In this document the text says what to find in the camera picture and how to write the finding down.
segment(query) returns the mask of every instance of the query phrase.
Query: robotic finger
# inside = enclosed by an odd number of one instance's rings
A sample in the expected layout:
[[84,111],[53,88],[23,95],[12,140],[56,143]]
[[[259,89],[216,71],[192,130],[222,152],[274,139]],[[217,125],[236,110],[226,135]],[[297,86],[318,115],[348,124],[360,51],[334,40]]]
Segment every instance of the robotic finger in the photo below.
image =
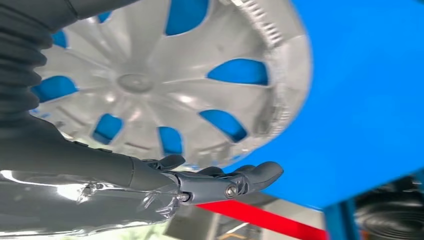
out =
[[234,172],[224,173],[219,167],[207,167],[199,172],[170,171],[185,160],[170,155],[162,160],[145,160],[156,170],[173,179],[180,189],[177,196],[182,205],[196,205],[233,199],[240,195],[261,191],[274,183],[283,169],[278,163],[264,162],[259,166],[245,165]]

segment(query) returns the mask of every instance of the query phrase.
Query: hubcap center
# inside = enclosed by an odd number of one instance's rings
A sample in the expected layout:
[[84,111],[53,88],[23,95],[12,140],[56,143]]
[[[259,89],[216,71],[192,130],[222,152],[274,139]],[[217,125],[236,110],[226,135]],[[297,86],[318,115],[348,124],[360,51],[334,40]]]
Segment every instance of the hubcap center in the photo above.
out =
[[117,79],[117,84],[126,92],[142,94],[153,88],[153,82],[143,74],[130,73]]

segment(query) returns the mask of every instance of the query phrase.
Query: robotic hand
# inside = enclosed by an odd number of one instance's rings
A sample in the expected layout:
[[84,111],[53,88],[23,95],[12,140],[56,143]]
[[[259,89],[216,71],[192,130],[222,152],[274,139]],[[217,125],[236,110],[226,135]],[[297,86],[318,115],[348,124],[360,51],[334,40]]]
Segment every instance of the robotic hand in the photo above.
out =
[[160,223],[179,205],[233,199],[275,182],[275,162],[224,173],[172,171],[185,160],[161,160],[93,149],[71,142],[29,110],[39,101],[29,87],[40,83],[41,49],[51,34],[77,20],[136,0],[0,0],[0,226],[2,237],[85,235]]
[[224,173],[219,167],[210,166],[199,172],[168,171],[185,162],[179,155],[162,160],[145,160],[149,167],[163,171],[179,185],[178,200],[182,205],[203,204],[233,199],[265,189],[275,182],[283,169],[275,162],[259,166],[245,165],[234,172]]

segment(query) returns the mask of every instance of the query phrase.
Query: blue panel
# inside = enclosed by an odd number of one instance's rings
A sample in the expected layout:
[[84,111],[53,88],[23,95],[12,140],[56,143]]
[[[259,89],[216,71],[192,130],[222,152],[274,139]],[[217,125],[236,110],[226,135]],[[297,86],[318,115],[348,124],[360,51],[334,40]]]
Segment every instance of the blue panel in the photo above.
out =
[[355,201],[348,200],[324,208],[325,229],[330,240],[361,240],[355,222]]
[[172,0],[165,33],[177,35],[197,27],[205,18],[209,0]]
[[53,38],[53,44],[62,48],[68,47],[68,40],[66,38],[64,31],[60,30],[56,32],[55,34],[52,34],[51,38]]
[[107,11],[107,12],[104,12],[104,13],[102,13],[102,14],[99,14],[97,17],[98,17],[98,21],[102,24],[102,23],[104,23],[108,18],[109,18],[109,16],[111,15],[111,11]]
[[265,64],[260,61],[243,58],[233,59],[215,67],[207,74],[207,77],[229,83],[268,84]]
[[93,139],[102,144],[110,144],[124,126],[124,121],[109,113],[104,114],[93,132]]
[[183,141],[177,130],[172,127],[161,126],[158,131],[165,156],[183,153]]
[[221,110],[206,110],[199,114],[226,134],[235,143],[240,142],[248,135],[239,121],[228,112]]
[[66,76],[53,76],[44,79],[40,85],[33,86],[31,91],[39,98],[40,103],[58,99],[78,91],[72,80]]
[[280,162],[264,192],[317,209],[424,167],[424,4],[293,0],[313,84],[297,119],[243,164]]

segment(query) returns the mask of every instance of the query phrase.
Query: bolt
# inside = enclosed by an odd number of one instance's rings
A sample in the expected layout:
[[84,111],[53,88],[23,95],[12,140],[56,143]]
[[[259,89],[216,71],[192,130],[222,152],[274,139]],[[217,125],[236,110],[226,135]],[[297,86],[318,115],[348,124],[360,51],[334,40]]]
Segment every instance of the bolt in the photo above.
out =
[[187,202],[190,199],[190,195],[187,193],[180,193],[176,196],[176,199],[181,202]]
[[225,196],[228,199],[233,199],[237,196],[237,187],[235,185],[229,185],[225,190]]

